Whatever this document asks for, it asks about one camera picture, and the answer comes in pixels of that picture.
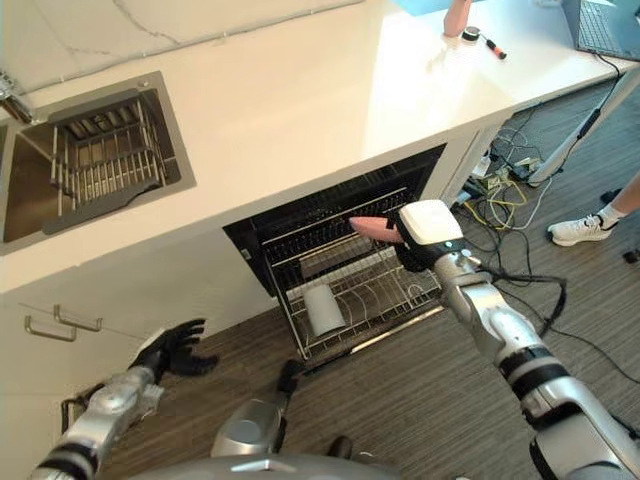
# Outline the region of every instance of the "wire dish rack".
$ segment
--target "wire dish rack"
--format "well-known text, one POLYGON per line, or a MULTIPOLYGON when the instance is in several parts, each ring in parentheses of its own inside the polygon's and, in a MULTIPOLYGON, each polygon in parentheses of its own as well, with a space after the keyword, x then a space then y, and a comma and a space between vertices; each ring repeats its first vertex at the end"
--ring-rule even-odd
POLYGON ((312 366, 442 310, 433 274, 404 270, 393 248, 359 236, 348 221, 356 215, 389 215, 408 199, 399 189, 262 243, 300 355, 312 366), (323 284, 331 288, 346 326, 315 337, 303 296, 323 284))
POLYGON ((52 123, 50 184, 58 190, 58 219, 44 225, 45 233, 121 208, 167 184, 166 161, 174 154, 166 142, 161 146, 156 115, 139 92, 83 113, 64 112, 52 123))

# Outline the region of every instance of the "gray carpet floor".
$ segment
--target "gray carpet floor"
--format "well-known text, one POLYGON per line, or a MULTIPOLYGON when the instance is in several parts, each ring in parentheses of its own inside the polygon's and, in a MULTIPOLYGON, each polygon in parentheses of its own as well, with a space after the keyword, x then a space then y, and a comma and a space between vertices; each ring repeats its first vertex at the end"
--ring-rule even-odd
MULTIPOLYGON (((601 85, 539 107, 522 129, 529 144, 548 155, 608 88, 601 85)), ((509 125, 517 128, 527 116, 519 114, 509 125)), ((597 343, 636 378, 640 264, 626 264, 621 254, 640 248, 640 214, 621 222, 607 241, 572 248, 549 243, 545 228, 597 211, 600 193, 622 187, 638 169, 640 91, 572 155, 526 232, 534 272, 569 280, 568 304, 557 327, 597 343)), ((535 199, 540 192, 525 193, 535 199)), ((533 202, 518 212, 519 223, 532 207, 533 202)), ((464 218, 461 222, 471 240, 490 245, 481 227, 464 218)), ((525 271, 519 235, 509 235, 502 252, 508 270, 525 271)), ((555 302, 556 287, 551 285, 506 288, 544 314, 555 302)), ((549 333, 547 342, 610 410, 640 425, 640 386, 588 345, 555 333, 549 333)), ((245 400, 272 388, 282 363, 295 356, 278 311, 210 337, 201 348, 220 355, 219 368, 204 378, 167 377, 158 414, 124 436, 104 478, 206 457, 222 422, 245 400)), ((345 434, 358 449, 398 466, 408 479, 538 477, 528 454, 534 432, 516 398, 450 312, 309 378, 296 393, 288 420, 287 452, 324 453, 337 435, 345 434)))

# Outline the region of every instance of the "cabinet handle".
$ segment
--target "cabinet handle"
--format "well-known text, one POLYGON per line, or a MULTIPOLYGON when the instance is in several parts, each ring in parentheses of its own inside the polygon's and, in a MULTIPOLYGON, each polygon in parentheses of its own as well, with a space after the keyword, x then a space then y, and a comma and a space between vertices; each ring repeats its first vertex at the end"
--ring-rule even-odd
POLYGON ((96 326, 93 327, 91 325, 85 325, 83 323, 73 322, 66 318, 62 318, 60 316, 60 305, 56 304, 53 306, 53 318, 56 322, 61 323, 62 325, 68 325, 69 327, 81 328, 82 330, 89 330, 90 332, 99 332, 102 330, 102 319, 96 318, 96 326))
POLYGON ((74 328, 71 329, 68 337, 64 335, 57 335, 55 333, 43 332, 41 330, 35 330, 31 326, 31 315, 27 315, 24 317, 24 329, 27 333, 31 335, 37 335, 38 337, 46 337, 53 338, 54 340, 62 340, 63 342, 75 342, 77 336, 77 330, 74 328))

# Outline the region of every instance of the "white countertop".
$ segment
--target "white countertop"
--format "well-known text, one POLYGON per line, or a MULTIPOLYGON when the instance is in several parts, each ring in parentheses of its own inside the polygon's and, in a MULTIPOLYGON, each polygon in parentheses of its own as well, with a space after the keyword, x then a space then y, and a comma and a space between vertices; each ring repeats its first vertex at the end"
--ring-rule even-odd
POLYGON ((474 3, 469 24, 505 61, 443 40, 443 15, 368 0, 31 94, 41 106, 160 70, 197 186, 6 255, 2 291, 198 222, 219 228, 613 75, 573 50, 559 9, 474 3))

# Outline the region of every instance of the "sock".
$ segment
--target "sock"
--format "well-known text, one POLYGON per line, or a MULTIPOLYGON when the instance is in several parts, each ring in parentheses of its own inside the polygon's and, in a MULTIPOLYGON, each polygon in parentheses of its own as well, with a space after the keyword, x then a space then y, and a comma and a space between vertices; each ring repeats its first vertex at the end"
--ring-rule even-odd
POLYGON ((606 207, 600 210, 598 212, 598 215, 600 216, 600 218, 602 218, 603 230, 607 230, 613 227, 616 223, 618 223, 618 220, 627 216, 626 213, 619 212, 618 210, 613 208, 611 204, 608 204, 606 207))

